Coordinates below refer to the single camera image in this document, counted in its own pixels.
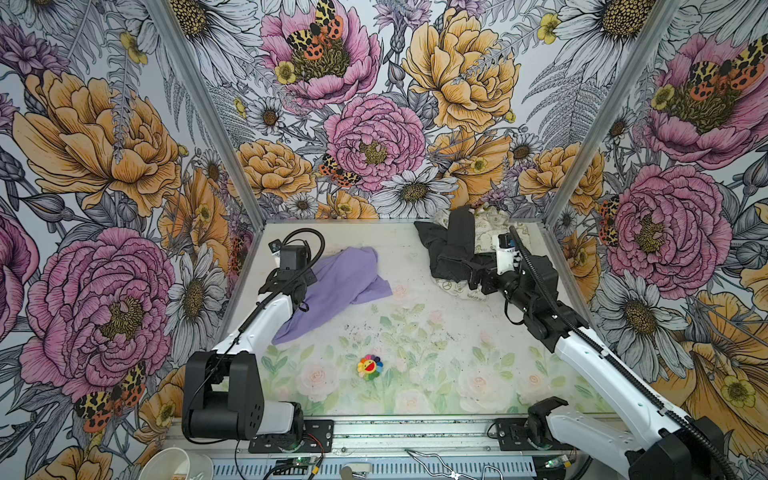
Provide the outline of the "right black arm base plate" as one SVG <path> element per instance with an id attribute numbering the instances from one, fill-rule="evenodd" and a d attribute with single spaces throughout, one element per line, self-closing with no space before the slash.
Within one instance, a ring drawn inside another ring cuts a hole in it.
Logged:
<path id="1" fill-rule="evenodd" d="M 495 419 L 486 431 L 503 452 L 554 452 L 570 451 L 572 447 L 552 439 L 534 440 L 523 418 L 503 417 Z"/>

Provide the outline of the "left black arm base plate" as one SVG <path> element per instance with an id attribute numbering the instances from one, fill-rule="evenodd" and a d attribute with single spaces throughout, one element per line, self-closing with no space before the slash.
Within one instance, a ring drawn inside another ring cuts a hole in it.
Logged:
<path id="1" fill-rule="evenodd" d="M 293 425 L 287 433 L 255 437 L 247 450 L 251 454 L 329 453 L 334 429 L 333 420 L 305 420 Z"/>

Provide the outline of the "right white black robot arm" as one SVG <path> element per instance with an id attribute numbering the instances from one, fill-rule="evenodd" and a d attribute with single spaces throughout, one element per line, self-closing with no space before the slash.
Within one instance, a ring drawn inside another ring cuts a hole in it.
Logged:
<path id="1" fill-rule="evenodd" d="M 533 255 L 515 229 L 498 235 L 494 265 L 474 266 L 470 284 L 498 292 L 521 312 L 520 325 L 570 365 L 612 407 L 625 428 L 589 418 L 559 397 L 528 410 L 526 438 L 535 448 L 571 446 L 623 479 L 734 479 L 726 436 L 663 396 L 606 346 L 588 322 L 558 298 L 558 272 Z"/>

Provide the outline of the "purple cloth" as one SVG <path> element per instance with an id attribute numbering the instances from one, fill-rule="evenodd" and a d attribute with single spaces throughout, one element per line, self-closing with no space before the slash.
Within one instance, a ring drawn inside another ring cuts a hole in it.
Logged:
<path id="1" fill-rule="evenodd" d="M 349 247 L 324 257 L 312 271 L 317 281 L 307 291 L 306 312 L 297 311 L 280 327 L 274 345 L 296 340 L 323 326 L 350 305 L 390 297 L 392 289 L 378 272 L 378 253 L 371 247 Z"/>

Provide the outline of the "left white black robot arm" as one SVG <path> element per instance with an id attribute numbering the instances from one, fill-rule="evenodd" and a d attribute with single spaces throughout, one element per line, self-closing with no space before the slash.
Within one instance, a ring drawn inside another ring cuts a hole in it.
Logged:
<path id="1" fill-rule="evenodd" d="M 241 325 L 185 365 L 181 429 L 199 445 L 225 440 L 264 440 L 293 447 L 303 436 L 303 412 L 295 402 L 265 399 L 260 358 L 278 330 L 298 311 L 307 311 L 307 290 L 319 260 L 296 230 L 269 244 L 277 267 L 258 290 L 254 309 Z"/>

